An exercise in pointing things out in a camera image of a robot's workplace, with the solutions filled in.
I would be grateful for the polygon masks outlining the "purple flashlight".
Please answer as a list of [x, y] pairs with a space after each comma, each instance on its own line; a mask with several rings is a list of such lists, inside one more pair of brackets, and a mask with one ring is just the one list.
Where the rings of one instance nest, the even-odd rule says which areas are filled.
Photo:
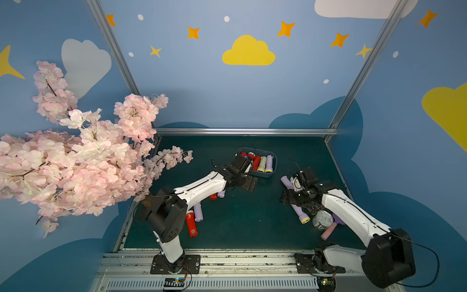
[[294, 185], [287, 176], [281, 177], [281, 182], [288, 190], [294, 190]]
[[202, 222], [204, 220], [203, 210], [202, 210], [200, 203], [194, 205], [193, 212], [194, 212], [195, 221], [197, 223]]
[[301, 207], [299, 207], [299, 206], [297, 206], [295, 204], [292, 204], [291, 206], [292, 206], [293, 210], [295, 211], [295, 213], [297, 214], [301, 224], [306, 224], [307, 222], [310, 221], [309, 215], [304, 213], [304, 211], [302, 210]]
[[268, 155], [266, 157], [266, 167], [265, 167], [266, 173], [271, 173], [274, 171], [273, 162], [274, 162], [274, 157], [272, 155]]
[[225, 197], [225, 194], [226, 194], [226, 191], [223, 190], [223, 191], [217, 193], [217, 197], [218, 197], [218, 198], [224, 198], [224, 197]]

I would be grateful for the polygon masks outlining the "blue plastic storage box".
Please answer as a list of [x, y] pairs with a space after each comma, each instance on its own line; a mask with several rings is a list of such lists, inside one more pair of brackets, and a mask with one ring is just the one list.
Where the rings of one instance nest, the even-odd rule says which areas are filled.
[[273, 152], [254, 147], [240, 147], [236, 154], [251, 160], [248, 171], [252, 176], [270, 178], [277, 169], [277, 155]]

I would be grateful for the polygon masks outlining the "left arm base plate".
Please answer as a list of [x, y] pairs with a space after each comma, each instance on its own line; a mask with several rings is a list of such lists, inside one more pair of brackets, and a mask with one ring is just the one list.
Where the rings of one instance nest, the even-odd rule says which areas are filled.
[[200, 255], [183, 255], [175, 263], [170, 263], [162, 254], [154, 256], [150, 274], [199, 274]]

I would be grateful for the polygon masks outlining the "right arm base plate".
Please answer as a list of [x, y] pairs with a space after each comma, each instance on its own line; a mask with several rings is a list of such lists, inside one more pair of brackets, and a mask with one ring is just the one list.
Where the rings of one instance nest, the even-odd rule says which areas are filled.
[[297, 272], [299, 274], [344, 274], [345, 268], [331, 266], [321, 252], [314, 254], [295, 253]]

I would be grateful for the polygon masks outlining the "pale green flashlight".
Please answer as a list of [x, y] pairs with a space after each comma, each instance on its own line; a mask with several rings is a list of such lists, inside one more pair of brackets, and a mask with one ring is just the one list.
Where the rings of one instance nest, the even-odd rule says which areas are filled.
[[258, 172], [266, 172], [266, 163], [267, 163], [267, 157], [266, 157], [266, 156], [262, 156], [262, 157], [260, 158], [260, 162], [259, 162], [257, 171], [258, 171]]

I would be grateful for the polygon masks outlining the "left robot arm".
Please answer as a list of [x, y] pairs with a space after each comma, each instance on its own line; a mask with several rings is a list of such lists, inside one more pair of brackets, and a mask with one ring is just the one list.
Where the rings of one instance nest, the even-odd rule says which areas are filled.
[[142, 201], [139, 219], [151, 227], [168, 264], [176, 269], [182, 267], [185, 252], [179, 234], [186, 214], [196, 204], [231, 187], [254, 191], [257, 178], [246, 172], [251, 163], [250, 157], [236, 155], [232, 163], [216, 167], [195, 182], [175, 189], [164, 187]]

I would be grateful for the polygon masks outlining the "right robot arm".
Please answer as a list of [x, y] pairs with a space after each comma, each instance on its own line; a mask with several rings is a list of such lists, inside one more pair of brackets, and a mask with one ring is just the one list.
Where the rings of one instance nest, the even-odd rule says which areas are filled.
[[387, 288], [416, 274], [411, 238], [402, 229], [392, 229], [353, 202], [331, 181], [319, 181], [310, 169], [294, 176], [283, 176], [281, 202], [291, 205], [301, 223], [316, 214], [338, 218], [361, 240], [364, 249], [345, 248], [327, 243], [314, 249], [311, 256], [296, 254], [297, 262], [309, 273], [333, 275], [338, 271], [364, 274], [378, 288]]

